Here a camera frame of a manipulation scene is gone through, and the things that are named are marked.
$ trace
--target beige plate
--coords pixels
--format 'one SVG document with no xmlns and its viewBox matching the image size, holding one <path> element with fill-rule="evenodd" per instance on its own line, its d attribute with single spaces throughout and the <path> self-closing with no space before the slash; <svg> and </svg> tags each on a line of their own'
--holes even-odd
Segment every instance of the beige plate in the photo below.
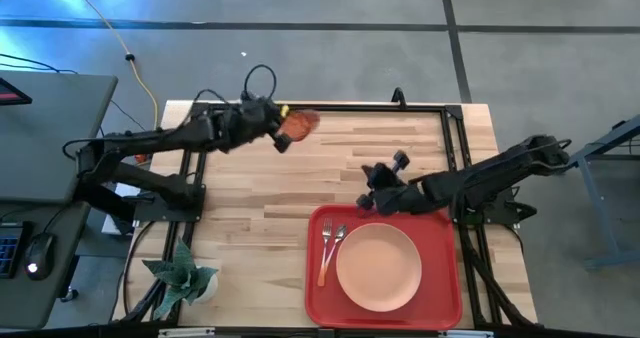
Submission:
<svg viewBox="0 0 640 338">
<path fill-rule="evenodd" d="M 366 224 L 349 233 L 340 245 L 336 269 L 347 296 L 375 312 L 405 305 L 422 278 L 415 244 L 404 232 L 384 223 Z"/>
</svg>

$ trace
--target concrete floor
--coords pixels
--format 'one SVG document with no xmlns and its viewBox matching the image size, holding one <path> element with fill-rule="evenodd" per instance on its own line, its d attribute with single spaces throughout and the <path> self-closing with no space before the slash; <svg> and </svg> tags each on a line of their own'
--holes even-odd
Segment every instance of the concrete floor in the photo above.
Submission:
<svg viewBox="0 0 640 338">
<path fill-rule="evenodd" d="M 418 30 L 447 23 L 442 0 L 93 2 L 111 19 L 145 22 L 401 23 L 414 28 L 421 25 Z M 640 112 L 639 34 L 526 33 L 540 26 L 565 32 L 572 26 L 637 27 L 640 0 L 452 2 L 460 25 L 511 27 L 511 33 L 459 35 L 471 100 L 489 104 L 500 148 L 531 134 L 549 133 L 573 139 L 569 148 L 573 152 L 618 121 Z M 68 22 L 96 16 L 82 0 L 0 0 L 0 18 Z M 386 101 L 396 86 L 403 87 L 412 102 L 461 99 L 450 37 L 442 29 L 147 27 L 155 29 L 120 32 L 161 106 L 167 99 L 191 99 L 205 87 L 235 98 L 247 70 L 257 63 L 267 63 L 277 72 L 278 99 Z M 116 75 L 120 82 L 114 100 L 144 126 L 152 125 L 151 102 L 132 77 L 117 41 L 105 29 L 5 24 L 0 26 L 0 51 L 81 73 Z M 252 89 L 266 91 L 268 84 L 266 76 L 258 77 Z M 103 127 L 107 132 L 136 128 L 111 109 Z M 621 193 L 629 192 L 637 196 L 640 186 L 633 178 L 640 176 L 638 167 L 608 163 L 597 172 L 605 196 L 620 199 Z M 584 259 L 603 254 L 604 246 L 577 171 L 563 177 L 528 179 L 518 198 L 539 209 L 537 216 L 522 225 L 521 233 L 540 322 L 555 328 L 640 335 L 636 318 L 640 311 L 640 265 L 595 272 L 582 265 Z M 611 204 L 616 228 L 628 248 L 640 245 L 636 238 L 640 224 L 634 222 L 640 219 L 638 204 L 637 199 Z M 100 219 L 96 213 L 91 221 L 95 225 Z M 126 242 L 102 239 L 95 243 L 95 229 L 89 232 L 93 232 L 92 238 L 83 242 L 83 252 L 109 255 L 117 251 L 113 255 L 120 258 L 82 258 L 74 278 L 81 298 L 57 304 L 49 327 L 109 319 Z M 98 282 L 89 274 L 95 269 L 100 269 Z"/>
</svg>

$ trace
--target wooden tabletop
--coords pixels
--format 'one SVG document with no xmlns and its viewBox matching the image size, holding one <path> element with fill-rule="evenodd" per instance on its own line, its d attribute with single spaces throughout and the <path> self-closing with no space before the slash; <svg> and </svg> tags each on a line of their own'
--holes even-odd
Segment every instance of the wooden tabletop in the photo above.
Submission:
<svg viewBox="0 0 640 338">
<path fill-rule="evenodd" d="M 168 101 L 163 127 L 178 125 L 190 105 Z M 488 106 L 462 107 L 472 161 L 497 154 Z M 452 135 L 457 137 L 455 126 L 451 127 Z M 454 145 L 462 166 L 455 138 Z M 398 149 L 406 151 L 411 159 L 407 170 L 401 173 L 404 179 L 448 169 L 440 118 L 430 113 L 322 112 L 318 129 L 303 142 L 293 144 L 285 154 L 276 152 L 269 138 L 258 139 L 228 155 L 210 154 L 203 179 L 207 185 L 205 209 L 196 225 L 192 250 L 198 264 L 220 269 L 220 286 L 214 298 L 204 305 L 183 304 L 179 324 L 315 326 L 304 308 L 309 216 L 324 204 L 353 204 L 368 191 L 360 166 L 392 163 Z M 181 159 L 182 151 L 156 154 L 151 169 L 161 174 L 177 173 Z M 153 282 L 141 260 L 160 259 L 167 227 L 166 223 L 156 223 L 133 257 L 128 281 L 130 307 Z M 486 231 L 497 281 L 520 311 L 536 321 L 518 241 L 501 226 L 488 225 Z M 456 235 L 463 303 L 458 327 L 471 328 L 457 240 Z M 489 319 L 486 289 L 477 279 L 483 312 Z M 120 295 L 114 319 L 124 315 L 121 300 Z"/>
</svg>

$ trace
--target black desk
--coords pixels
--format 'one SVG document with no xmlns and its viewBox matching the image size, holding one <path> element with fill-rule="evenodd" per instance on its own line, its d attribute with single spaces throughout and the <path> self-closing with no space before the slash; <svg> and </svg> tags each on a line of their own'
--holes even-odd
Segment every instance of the black desk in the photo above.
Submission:
<svg viewBox="0 0 640 338">
<path fill-rule="evenodd" d="M 50 113 L 58 115 L 58 124 L 49 126 L 47 132 L 42 132 L 42 136 L 34 137 L 36 140 L 56 136 L 58 133 L 58 135 L 69 135 L 69 132 L 72 133 L 73 139 L 95 137 L 117 83 L 115 77 L 58 73 L 0 71 L 0 77 L 31 96 L 34 102 L 49 100 L 48 104 L 24 106 L 24 112 L 28 112 L 29 108 L 51 109 Z M 4 108 L 0 106 L 0 119 L 15 113 L 15 111 L 11 113 Z M 3 145 L 2 137 L 3 135 L 0 134 L 0 145 Z M 4 146 L 0 154 L 25 154 L 15 144 L 19 144 L 19 140 L 18 143 L 14 140 L 11 147 Z M 53 172 L 64 171 L 67 172 L 65 173 L 67 175 L 75 175 L 73 162 L 66 158 L 59 159 L 62 157 L 61 146 L 57 143 L 49 146 L 50 152 L 47 156 L 36 157 L 37 160 L 34 161 L 34 164 L 48 165 L 47 168 Z M 5 179 L 5 177 L 16 179 L 15 172 L 11 170 L 11 167 L 0 166 L 0 179 Z M 51 177 L 59 177 L 59 174 L 49 174 L 43 177 L 34 192 L 37 191 L 37 194 L 42 195 L 46 189 L 69 189 L 68 184 L 52 181 Z M 73 179 L 68 176 L 62 178 L 66 181 Z M 52 192 L 51 194 L 51 196 L 56 195 L 64 196 L 64 192 Z M 5 219 L 6 221 L 26 220 L 32 222 L 34 229 L 28 238 L 41 232 L 47 221 L 63 206 L 62 203 L 49 205 L 17 203 L 0 197 L 0 215 L 30 205 L 38 208 L 13 214 Z M 16 276 L 13 279 L 0 279 L 0 302 L 3 306 L 2 314 L 0 314 L 0 327 L 41 328 L 47 323 L 53 304 L 60 290 L 63 289 L 62 286 L 67 278 L 67 271 L 73 260 L 88 214 L 88 204 L 76 203 L 61 213 L 49 228 L 49 232 L 56 236 L 55 265 L 49 277 L 42 281 L 32 281 L 27 278 L 21 267 L 24 262 L 24 256 L 22 256 L 19 258 L 21 266 L 18 267 Z"/>
</svg>

